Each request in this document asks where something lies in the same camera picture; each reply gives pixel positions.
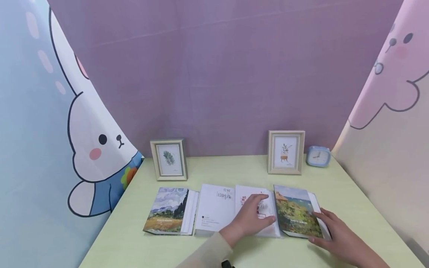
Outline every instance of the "pink bunny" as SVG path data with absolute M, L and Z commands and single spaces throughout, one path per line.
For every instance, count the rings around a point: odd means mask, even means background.
M 405 0 L 349 116 L 363 129 L 381 109 L 403 112 L 419 100 L 418 81 L 429 73 L 429 1 Z

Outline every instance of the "curtain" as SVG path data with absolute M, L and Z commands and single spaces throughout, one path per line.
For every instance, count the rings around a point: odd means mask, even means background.
M 267 154 L 268 130 L 332 148 L 402 0 L 49 0 L 130 140 Z
M 428 11 L 426 0 L 404 1 L 334 149 L 426 266 Z
M 0 9 L 2 267 L 76 267 L 143 157 L 43 0 Z

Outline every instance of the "landscape painting cover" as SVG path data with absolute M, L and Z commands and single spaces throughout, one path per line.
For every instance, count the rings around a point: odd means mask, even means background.
M 274 185 L 274 192 L 280 230 L 290 236 L 323 238 L 306 190 Z
M 161 187 L 143 231 L 154 234 L 180 234 L 189 189 Z

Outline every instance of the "blue curtain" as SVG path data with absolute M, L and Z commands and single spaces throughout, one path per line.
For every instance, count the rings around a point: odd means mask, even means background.
M 0 267 L 77 267 L 142 162 L 45 0 L 0 9 Z

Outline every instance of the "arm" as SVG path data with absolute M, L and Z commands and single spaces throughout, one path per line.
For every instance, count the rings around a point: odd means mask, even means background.
M 176 268 L 218 268 L 231 253 L 231 246 L 220 233 L 214 233 Z
M 210 237 L 176 268 L 220 267 L 241 238 L 254 235 L 275 222 L 275 217 L 258 218 L 256 207 L 266 198 L 268 195 L 251 195 L 230 224 Z
M 359 268 L 389 268 L 387 263 L 359 238 L 334 213 L 323 208 L 322 213 L 314 212 L 329 228 L 332 241 L 311 237 L 309 241 L 336 255 L 348 264 Z

